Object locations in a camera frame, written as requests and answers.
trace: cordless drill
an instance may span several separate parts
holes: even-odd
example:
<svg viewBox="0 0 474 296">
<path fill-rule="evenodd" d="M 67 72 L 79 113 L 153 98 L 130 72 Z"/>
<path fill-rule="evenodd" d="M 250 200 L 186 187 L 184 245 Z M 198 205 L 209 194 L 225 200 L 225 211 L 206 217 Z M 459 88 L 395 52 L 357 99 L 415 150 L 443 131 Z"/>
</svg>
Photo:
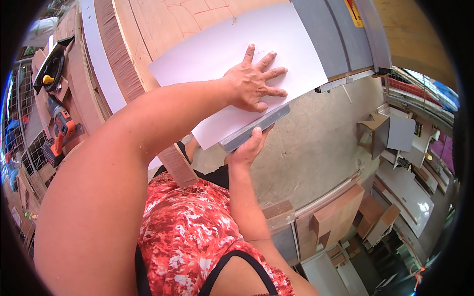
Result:
<svg viewBox="0 0 474 296">
<path fill-rule="evenodd" d="M 46 159 L 55 168 L 64 159 L 63 140 L 64 137 L 71 136 L 76 130 L 76 124 L 69 115 L 69 112 L 61 105 L 61 102 L 55 95 L 48 97 L 49 111 L 53 115 L 55 123 L 55 138 L 47 139 L 43 144 L 43 154 Z"/>
</svg>

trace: yellow knob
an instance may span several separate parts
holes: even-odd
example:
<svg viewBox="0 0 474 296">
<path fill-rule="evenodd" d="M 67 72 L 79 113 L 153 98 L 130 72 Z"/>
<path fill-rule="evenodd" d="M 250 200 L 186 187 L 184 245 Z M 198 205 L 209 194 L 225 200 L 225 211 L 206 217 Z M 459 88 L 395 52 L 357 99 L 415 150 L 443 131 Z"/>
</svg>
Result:
<svg viewBox="0 0 474 296">
<path fill-rule="evenodd" d="M 43 83 L 45 84 L 53 83 L 54 81 L 55 79 L 53 77 L 49 77 L 49 75 L 45 75 L 43 77 Z"/>
</svg>

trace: person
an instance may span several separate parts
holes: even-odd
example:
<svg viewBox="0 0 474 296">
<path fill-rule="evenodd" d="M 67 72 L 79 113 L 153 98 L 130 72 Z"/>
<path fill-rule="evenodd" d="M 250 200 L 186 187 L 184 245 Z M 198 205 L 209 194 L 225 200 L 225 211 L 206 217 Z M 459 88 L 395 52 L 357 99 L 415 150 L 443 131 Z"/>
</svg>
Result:
<svg viewBox="0 0 474 296">
<path fill-rule="evenodd" d="M 265 71 L 276 53 L 252 65 L 254 50 L 220 79 L 140 96 L 63 164 L 35 237 L 35 268 L 53 294 L 317 295 L 273 245 L 255 198 L 249 170 L 270 128 L 227 155 L 221 186 L 201 175 L 180 188 L 165 168 L 146 184 L 149 162 L 203 119 L 229 105 L 263 112 L 262 96 L 287 96 L 265 84 L 287 72 Z"/>
</svg>

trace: black strap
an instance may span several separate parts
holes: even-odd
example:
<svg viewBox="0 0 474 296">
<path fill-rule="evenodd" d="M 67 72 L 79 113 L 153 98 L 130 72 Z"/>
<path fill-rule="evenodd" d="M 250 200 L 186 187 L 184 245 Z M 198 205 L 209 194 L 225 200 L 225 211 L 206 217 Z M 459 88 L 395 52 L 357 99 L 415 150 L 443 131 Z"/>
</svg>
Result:
<svg viewBox="0 0 474 296">
<path fill-rule="evenodd" d="M 148 283 L 147 271 L 143 262 L 142 252 L 137 244 L 135 251 L 135 276 L 137 278 L 137 290 L 139 296 L 151 296 L 150 285 Z"/>
<path fill-rule="evenodd" d="M 227 262 L 230 260 L 232 256 L 239 256 L 240 258 L 244 259 L 247 261 L 258 273 L 258 276 L 262 280 L 262 282 L 265 284 L 265 287 L 268 290 L 268 293 L 270 295 L 278 295 L 278 292 L 276 291 L 275 285 L 273 284 L 272 280 L 266 273 L 265 269 L 258 263 L 258 261 L 250 256 L 249 254 L 245 253 L 244 251 L 241 250 L 234 250 L 230 251 L 229 253 L 225 254 L 222 256 L 217 262 L 216 267 L 210 272 L 208 278 L 204 282 L 204 285 L 202 285 L 201 290 L 199 291 L 199 296 L 208 296 L 210 294 L 210 291 L 212 290 L 212 286 L 214 286 L 214 283 L 216 282 L 217 277 L 219 276 L 220 271 L 224 268 L 224 266 L 227 264 Z"/>
</svg>

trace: red floral top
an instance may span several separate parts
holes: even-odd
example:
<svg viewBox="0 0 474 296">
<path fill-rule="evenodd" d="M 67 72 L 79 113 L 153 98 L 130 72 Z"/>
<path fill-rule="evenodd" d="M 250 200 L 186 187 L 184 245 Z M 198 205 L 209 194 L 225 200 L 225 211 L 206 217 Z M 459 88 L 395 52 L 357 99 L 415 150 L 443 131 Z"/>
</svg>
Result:
<svg viewBox="0 0 474 296">
<path fill-rule="evenodd" d="M 199 179 L 180 188 L 168 172 L 148 184 L 138 244 L 152 295 L 197 295 L 219 259 L 233 250 L 254 257 L 278 295 L 294 295 L 288 277 L 243 240 L 230 216 L 229 191 Z"/>
</svg>

